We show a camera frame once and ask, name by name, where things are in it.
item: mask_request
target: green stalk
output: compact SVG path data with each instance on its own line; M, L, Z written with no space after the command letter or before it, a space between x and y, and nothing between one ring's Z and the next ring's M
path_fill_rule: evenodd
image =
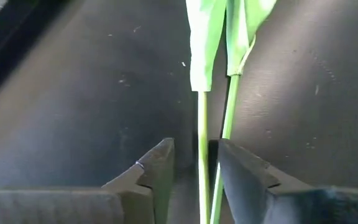
M207 92L198 92L198 187L200 196L200 224L209 221L209 177L207 137Z
M229 95L227 96L226 112L224 115L222 138L230 139L234 111L236 108L237 89L239 86L240 75L233 75L230 78ZM221 215L221 202L223 194L223 180L221 176L221 165L218 163L216 168L216 178L214 185L214 197L212 201L212 212L210 224L219 224Z

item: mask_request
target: dust speck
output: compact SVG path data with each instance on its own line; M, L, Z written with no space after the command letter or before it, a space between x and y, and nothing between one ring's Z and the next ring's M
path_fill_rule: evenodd
M134 29L134 32L136 32L138 29L140 29L142 26L138 26Z
M314 94L317 96L317 94L318 94L318 91L319 91L319 86L318 85L316 85L316 90L314 91Z

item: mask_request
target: dark gray surface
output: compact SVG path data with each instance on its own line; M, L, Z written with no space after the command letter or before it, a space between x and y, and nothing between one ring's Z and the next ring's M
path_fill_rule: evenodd
M73 1L0 86L0 185L101 185L174 137L170 217L191 223L188 37L185 1ZM222 45L211 138L224 65ZM358 187L358 0L279 0L244 73L234 142L308 184Z

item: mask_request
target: green plant stem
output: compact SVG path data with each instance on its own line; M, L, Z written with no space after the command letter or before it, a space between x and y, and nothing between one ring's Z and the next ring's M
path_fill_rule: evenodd
M237 90L239 86L240 75L233 75L230 79L229 95L227 96L226 112L224 115L222 138L230 139L234 110L236 108ZM223 194L223 180L221 176L221 165L218 163L216 168L216 178L214 184L214 197L212 201L212 211L210 224L219 224L221 214L221 202Z
M209 177L207 138L207 92L198 92L198 187L200 224L209 221Z

